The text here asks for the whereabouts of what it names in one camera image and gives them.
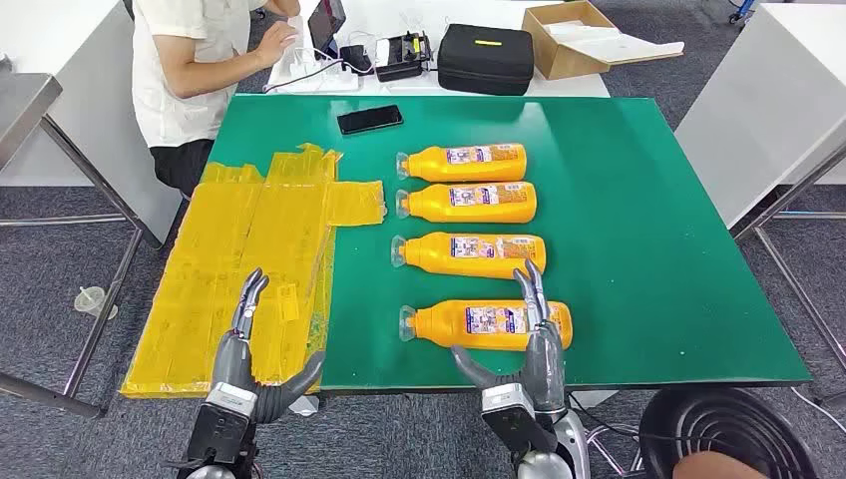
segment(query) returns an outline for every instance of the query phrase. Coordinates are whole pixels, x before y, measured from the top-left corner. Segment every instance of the green tabletop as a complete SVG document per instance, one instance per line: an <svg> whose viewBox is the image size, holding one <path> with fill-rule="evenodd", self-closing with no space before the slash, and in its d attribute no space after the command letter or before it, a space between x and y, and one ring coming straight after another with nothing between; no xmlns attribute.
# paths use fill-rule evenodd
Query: green tabletop
<svg viewBox="0 0 846 479"><path fill-rule="evenodd" d="M338 131L337 115L390 104L399 106L402 126L349 137ZM323 389L468 385L447 349L399 340L400 306L519 298L520 290L509 280L391 266L394 235L435 231L546 241L547 296L573 315L572 386L810 378L653 100L236 96L211 160L266 173L273 152L305 142L344 153L340 180L384 182L389 206L382 225L337 230ZM426 186L397 180L397 152L505 142L526 146L526 180L539 203L531 223L396 218L397 189ZM501 372L523 361L518 352L472 354Z"/></svg>

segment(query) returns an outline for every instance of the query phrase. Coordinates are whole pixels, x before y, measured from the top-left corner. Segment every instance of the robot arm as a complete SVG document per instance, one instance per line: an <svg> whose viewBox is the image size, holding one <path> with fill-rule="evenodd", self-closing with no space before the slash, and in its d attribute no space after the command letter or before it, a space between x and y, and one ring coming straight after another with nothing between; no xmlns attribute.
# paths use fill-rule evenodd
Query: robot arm
<svg viewBox="0 0 846 479"><path fill-rule="evenodd" d="M482 389L482 417L512 451L518 478L588 479L590 464L585 430L569 410L564 383L564 349L556 325L549 321L541 272L529 259L525 276L514 278L523 290L535 330L526 346L523 367L496 375L453 346L458 369Z"/></svg>
<svg viewBox="0 0 846 479"><path fill-rule="evenodd" d="M211 391L200 406L178 479L251 479L258 453L255 426L278 419L317 380L325 354L315 352L302 371L278 386L264 386L252 375L249 339L258 298L269 278L261 268L244 282L232 328L220 338Z"/></svg>

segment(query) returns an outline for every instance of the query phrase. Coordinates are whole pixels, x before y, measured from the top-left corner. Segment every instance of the yellow tape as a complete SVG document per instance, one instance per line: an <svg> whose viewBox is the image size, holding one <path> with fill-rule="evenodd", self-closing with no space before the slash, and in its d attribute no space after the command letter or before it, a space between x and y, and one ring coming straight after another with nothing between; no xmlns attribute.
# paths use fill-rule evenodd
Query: yellow tape
<svg viewBox="0 0 846 479"><path fill-rule="evenodd" d="M252 368L265 384L325 347L333 225L381 223L381 182L335 182L341 155L303 145L253 165L209 164L180 227L121 388L129 397L203 396L247 275L270 277L253 320Z"/></svg>
<svg viewBox="0 0 846 479"><path fill-rule="evenodd" d="M327 220L334 227L378 225L388 213L382 182L334 182L327 194Z"/></svg>

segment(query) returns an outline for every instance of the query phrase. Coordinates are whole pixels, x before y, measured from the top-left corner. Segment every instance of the gray carpet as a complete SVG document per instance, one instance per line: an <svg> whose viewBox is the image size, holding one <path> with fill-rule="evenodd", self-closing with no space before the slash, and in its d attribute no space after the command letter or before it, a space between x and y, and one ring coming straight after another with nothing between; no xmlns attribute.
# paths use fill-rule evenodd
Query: gray carpet
<svg viewBox="0 0 846 479"><path fill-rule="evenodd" d="M652 41L686 42L683 57L614 67L604 80L614 96L653 96L671 126L705 84L736 38L725 24L732 7L717 0L598 0L618 26ZM273 20L253 23L251 44ZM245 80L259 91L266 72ZM800 199L810 209L846 209L846 190L817 187ZM105 212L90 189L3 189L0 216ZM773 240L846 341L846 223L791 223L768 227ZM125 225L0 229L0 369L61 388L92 317L73 311L80 285L106 284L131 231ZM0 395L0 464L14 478L167 478L162 459L185 447L197 400L130 400L117 390L141 335L169 245L145 244L129 271L120 314L108 324L82 385L83 399L107 404L99 420L83 420L36 403ZM846 388L846 374L806 317L756 239L741 248L787 332L814 375L820 393ZM817 461L820 477L846 476L846 436L801 403L789 389L755 391L793 425ZM624 391L595 409L600 417L636 423L649 391ZM833 410L846 420L846 408ZM341 396L324 399L310 418L286 415L258 431L259 462L272 478L508 477L505 448L479 418L472 393ZM590 420L586 424L593 426ZM634 452L625 439L609 440L620 457ZM613 477L592 455L594 477Z"/></svg>

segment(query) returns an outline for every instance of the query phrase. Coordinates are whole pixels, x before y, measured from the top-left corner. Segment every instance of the bottle label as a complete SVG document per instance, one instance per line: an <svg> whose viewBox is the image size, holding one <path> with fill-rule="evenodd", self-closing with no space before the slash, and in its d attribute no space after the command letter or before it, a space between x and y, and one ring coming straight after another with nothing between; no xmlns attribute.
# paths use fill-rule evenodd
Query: bottle label
<svg viewBox="0 0 846 479"><path fill-rule="evenodd" d="M453 207L522 203L528 197L529 195L526 193L524 183L505 183L502 185L456 187L450 189L450 204Z"/></svg>
<svg viewBox="0 0 846 479"><path fill-rule="evenodd" d="M515 144L503 144L488 147L448 148L447 163L450 165L465 165L468 163L517 160L518 147Z"/></svg>
<svg viewBox="0 0 846 479"><path fill-rule="evenodd" d="M467 307L465 308L467 332L471 334L529 332L524 307Z"/></svg>
<svg viewBox="0 0 846 479"><path fill-rule="evenodd" d="M497 237L494 242L479 237L452 237L452 257L528 257L535 259L538 250L531 238Z"/></svg>

